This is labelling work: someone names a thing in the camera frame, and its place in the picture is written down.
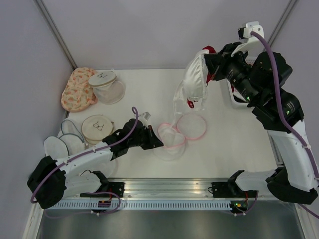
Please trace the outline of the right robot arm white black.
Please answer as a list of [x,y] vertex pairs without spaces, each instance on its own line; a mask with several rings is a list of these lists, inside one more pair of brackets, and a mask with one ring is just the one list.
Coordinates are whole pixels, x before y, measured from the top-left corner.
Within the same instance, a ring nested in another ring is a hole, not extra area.
[[306,145],[304,112],[296,96],[283,90],[282,85],[292,73],[284,57],[274,54],[278,84],[274,83],[271,60],[260,53],[254,63],[246,62],[247,54],[235,52],[239,43],[231,43],[219,51],[204,54],[212,80],[228,80],[252,109],[274,141],[283,166],[264,172],[239,170],[228,180],[227,190],[238,197],[245,191],[266,191],[283,202],[311,204],[317,197],[318,181]]

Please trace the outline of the beige mesh bag upper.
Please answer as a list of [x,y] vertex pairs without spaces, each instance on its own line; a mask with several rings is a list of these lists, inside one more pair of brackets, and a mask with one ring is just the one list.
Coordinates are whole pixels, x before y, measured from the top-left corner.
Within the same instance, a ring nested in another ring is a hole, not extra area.
[[125,85],[113,71],[98,72],[89,78],[88,84],[98,101],[106,105],[117,103],[125,95]]

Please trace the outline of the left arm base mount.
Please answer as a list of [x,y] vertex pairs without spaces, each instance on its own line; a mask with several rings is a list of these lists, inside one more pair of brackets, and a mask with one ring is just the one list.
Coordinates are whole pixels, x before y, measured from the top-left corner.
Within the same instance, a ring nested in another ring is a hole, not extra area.
[[94,193],[81,193],[81,198],[108,198],[111,199],[115,197],[114,195],[107,194],[106,192],[112,192],[119,196],[123,197],[125,183],[124,182],[110,182],[109,179],[101,171],[89,171],[90,174],[94,174],[98,177],[101,186]]

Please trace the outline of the white lace bra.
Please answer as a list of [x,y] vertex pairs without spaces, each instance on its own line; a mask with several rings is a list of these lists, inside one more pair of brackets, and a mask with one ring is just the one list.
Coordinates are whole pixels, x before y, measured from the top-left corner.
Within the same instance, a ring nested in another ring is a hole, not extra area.
[[187,98],[184,95],[184,89],[183,89],[183,82],[180,82],[174,97],[173,97],[173,121],[172,126],[175,126],[177,124],[177,121],[187,113],[188,104],[187,104]]

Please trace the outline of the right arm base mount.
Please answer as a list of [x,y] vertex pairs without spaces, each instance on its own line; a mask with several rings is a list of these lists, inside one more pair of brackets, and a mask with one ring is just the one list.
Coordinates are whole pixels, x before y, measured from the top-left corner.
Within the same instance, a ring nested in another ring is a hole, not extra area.
[[235,180],[242,174],[244,170],[238,170],[227,181],[211,182],[211,186],[208,188],[213,195],[213,198],[255,198],[257,191],[254,190],[242,190],[236,184]]

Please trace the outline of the beige glasses-print mesh bag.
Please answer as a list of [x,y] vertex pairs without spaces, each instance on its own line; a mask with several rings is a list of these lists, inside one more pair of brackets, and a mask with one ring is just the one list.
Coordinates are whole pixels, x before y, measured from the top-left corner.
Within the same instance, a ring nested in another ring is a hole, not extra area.
[[114,124],[104,115],[93,115],[86,118],[81,126],[86,142],[95,145],[114,131]]

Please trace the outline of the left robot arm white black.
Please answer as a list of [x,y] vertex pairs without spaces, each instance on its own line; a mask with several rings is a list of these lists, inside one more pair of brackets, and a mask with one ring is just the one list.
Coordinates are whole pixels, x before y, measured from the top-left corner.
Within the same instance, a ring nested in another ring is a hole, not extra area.
[[48,209],[76,194],[94,193],[97,197],[104,197],[109,191],[106,177],[100,171],[85,176],[85,170],[111,162],[125,155],[132,147],[149,150],[162,146],[151,125],[145,126],[141,121],[131,119],[122,129],[87,150],[62,159],[51,156],[42,158],[27,181],[32,192],[30,201],[38,203],[42,209]]

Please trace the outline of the red and white bra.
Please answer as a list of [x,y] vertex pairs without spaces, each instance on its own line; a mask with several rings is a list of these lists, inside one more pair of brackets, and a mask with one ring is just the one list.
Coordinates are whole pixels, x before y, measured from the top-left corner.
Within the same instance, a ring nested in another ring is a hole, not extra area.
[[212,74],[206,66],[205,55],[215,52],[215,49],[208,45],[196,53],[184,70],[183,78],[175,92],[175,101],[181,100],[195,111],[204,109],[208,95],[207,86],[212,80]]

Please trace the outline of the pink-trimmed mesh laundry bag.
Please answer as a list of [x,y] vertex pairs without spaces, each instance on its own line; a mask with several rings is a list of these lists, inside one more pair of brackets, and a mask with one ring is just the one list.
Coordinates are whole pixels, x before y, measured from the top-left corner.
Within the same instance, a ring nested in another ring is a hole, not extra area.
[[164,161],[176,160],[183,155],[188,141],[201,139],[206,131],[206,120],[196,114],[183,115],[174,125],[162,123],[158,126],[158,135],[163,146],[153,152]]

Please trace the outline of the grey-trimmed white mesh bag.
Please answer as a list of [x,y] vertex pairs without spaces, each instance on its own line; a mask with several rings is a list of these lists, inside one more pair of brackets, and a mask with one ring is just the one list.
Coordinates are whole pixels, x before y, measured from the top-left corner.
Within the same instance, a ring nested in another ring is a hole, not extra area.
[[64,119],[58,136],[49,136],[43,145],[45,156],[50,156],[53,160],[85,150],[85,140],[79,130],[79,124],[71,119]]

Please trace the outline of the white plastic basket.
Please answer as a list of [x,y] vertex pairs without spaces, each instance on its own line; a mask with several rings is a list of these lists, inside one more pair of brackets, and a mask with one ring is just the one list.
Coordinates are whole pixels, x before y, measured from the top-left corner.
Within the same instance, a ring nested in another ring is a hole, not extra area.
[[[257,57],[248,56],[246,58],[246,63],[249,65],[253,65]],[[239,94],[239,92],[231,86],[231,84],[227,81],[227,87],[230,95],[231,105],[235,109],[245,109],[248,106],[248,103],[244,100],[244,98]]]

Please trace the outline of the floral peach laundry bag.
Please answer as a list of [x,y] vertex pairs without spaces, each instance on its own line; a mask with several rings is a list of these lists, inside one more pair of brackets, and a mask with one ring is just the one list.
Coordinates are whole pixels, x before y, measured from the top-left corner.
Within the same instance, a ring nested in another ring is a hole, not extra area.
[[66,111],[80,112],[97,103],[98,99],[88,83],[96,73],[95,69],[89,67],[80,67],[72,72],[61,96],[61,105]]

